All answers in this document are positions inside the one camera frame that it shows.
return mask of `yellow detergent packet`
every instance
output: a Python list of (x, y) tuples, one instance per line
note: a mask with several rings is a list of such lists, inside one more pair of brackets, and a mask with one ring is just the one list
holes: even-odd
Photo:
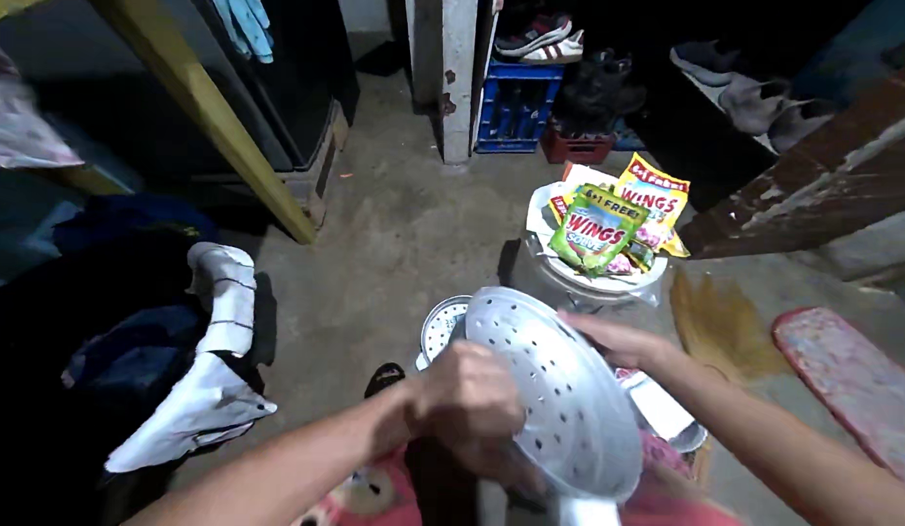
[(615, 185), (614, 193), (649, 210), (635, 239), (653, 251), (664, 249), (673, 257), (689, 256), (680, 236), (673, 230), (689, 198), (689, 181), (659, 171), (635, 153)]
[(553, 216), (556, 217), (556, 222), (560, 225), (563, 223), (563, 217), (566, 216), (569, 205), (571, 205), (575, 199), (575, 194), (578, 194), (580, 190), (582, 190), (582, 185), (576, 186), (575, 190), (563, 196), (551, 197), (550, 201), (547, 202), (547, 204), (550, 205)]

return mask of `plastic bag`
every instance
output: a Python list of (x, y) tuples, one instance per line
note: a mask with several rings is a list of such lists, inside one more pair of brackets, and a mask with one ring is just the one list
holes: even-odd
[(585, 185), (566, 211), (550, 247), (570, 266), (598, 276), (631, 241), (646, 215), (643, 207)]
[(665, 249), (670, 256), (688, 257), (689, 251), (673, 230), (689, 198), (689, 181), (669, 176), (635, 153), (614, 189), (615, 196), (649, 209), (636, 239), (653, 250)]

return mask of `wooden post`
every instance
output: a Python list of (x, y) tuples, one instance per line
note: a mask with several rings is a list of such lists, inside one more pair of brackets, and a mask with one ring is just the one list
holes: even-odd
[(173, 19), (157, 0), (90, 0), (160, 80), (238, 175), (301, 244), (316, 230), (205, 73)]
[(468, 161), (478, 0), (443, 0), (443, 161)]

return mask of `green detergent packet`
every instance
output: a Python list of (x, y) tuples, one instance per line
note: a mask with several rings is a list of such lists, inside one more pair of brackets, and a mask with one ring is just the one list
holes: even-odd
[(583, 185), (553, 234), (550, 248), (570, 267), (590, 277), (628, 245), (648, 211), (595, 185)]

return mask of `gray shoe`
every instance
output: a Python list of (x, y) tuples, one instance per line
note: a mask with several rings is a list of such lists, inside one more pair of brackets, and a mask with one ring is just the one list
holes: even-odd
[(732, 66), (739, 56), (734, 50), (726, 54), (712, 42), (686, 42), (670, 48), (670, 61), (706, 86), (720, 87), (732, 81)]
[(793, 148), (801, 138), (832, 120), (835, 112), (835, 104), (828, 100), (788, 101), (767, 131), (770, 145), (780, 153)]
[(757, 137), (770, 129), (789, 93), (790, 83), (782, 78), (758, 82), (736, 73), (719, 95), (719, 105), (738, 130)]

